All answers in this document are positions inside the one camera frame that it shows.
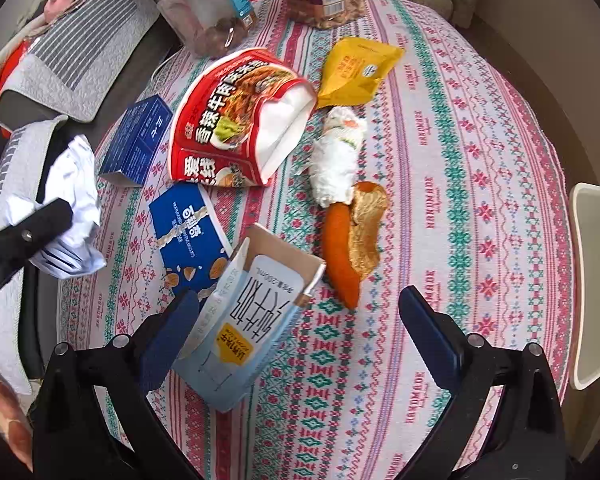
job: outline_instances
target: patterned tablecloth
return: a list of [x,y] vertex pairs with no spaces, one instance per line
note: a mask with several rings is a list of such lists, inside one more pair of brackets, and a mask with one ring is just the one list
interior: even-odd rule
[[[288,21],[283,0],[256,4],[258,27],[246,45],[266,46],[316,88],[325,56],[343,36],[406,52],[358,109],[369,124],[358,175],[379,182],[390,199],[381,263],[364,281],[358,309],[344,309],[320,282],[293,337],[229,413],[210,410],[174,372],[148,396],[207,479],[391,480],[448,399],[398,316],[398,294],[410,283],[465,332],[504,348],[539,342],[560,394],[566,387],[573,251],[554,148],[527,102],[435,12],[403,0],[366,2],[366,18],[325,31]],[[207,64],[182,51],[144,96],[158,92],[175,110]],[[324,213],[298,170],[323,120],[323,111],[312,115],[269,187],[210,190],[234,245],[257,221],[319,253]],[[142,189],[98,182],[96,244],[108,265],[61,288],[59,339],[78,349],[133,332],[172,298],[148,209],[171,185],[166,149],[164,140]],[[124,441],[110,400],[100,396],[111,431]],[[463,463],[476,456],[496,402],[493,394]]]

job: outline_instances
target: yellow snack wrapper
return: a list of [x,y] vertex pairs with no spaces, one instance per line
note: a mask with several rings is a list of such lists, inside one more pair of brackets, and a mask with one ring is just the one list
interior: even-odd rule
[[333,46],[322,68],[317,107],[368,103],[403,52],[397,46],[379,41],[342,38]]

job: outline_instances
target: crumpled tissue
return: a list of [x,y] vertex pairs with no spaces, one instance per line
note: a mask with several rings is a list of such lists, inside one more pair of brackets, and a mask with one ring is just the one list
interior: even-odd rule
[[336,202],[351,204],[365,134],[366,120],[351,108],[335,106],[327,115],[308,165],[314,199],[321,207]]
[[56,198],[66,200],[74,212],[71,228],[31,259],[40,270],[59,279],[92,274],[106,265],[100,251],[91,245],[100,225],[100,201],[96,191],[94,156],[84,136],[77,136],[49,168],[44,204],[19,196],[6,199],[6,219],[21,222],[36,209]]

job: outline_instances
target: green vegetable picture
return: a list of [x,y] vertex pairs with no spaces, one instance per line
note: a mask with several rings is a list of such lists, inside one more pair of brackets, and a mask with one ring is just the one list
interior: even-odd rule
[[222,142],[227,142],[233,136],[240,135],[243,130],[244,126],[234,123],[230,118],[223,115],[220,117],[218,124],[216,124],[214,134],[216,135],[218,140],[221,140]]

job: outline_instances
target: light blue milk carton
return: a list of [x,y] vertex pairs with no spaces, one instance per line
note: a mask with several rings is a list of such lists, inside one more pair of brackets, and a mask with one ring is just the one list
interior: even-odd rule
[[210,406],[232,409],[288,337],[324,268],[318,256],[249,227],[173,369]]

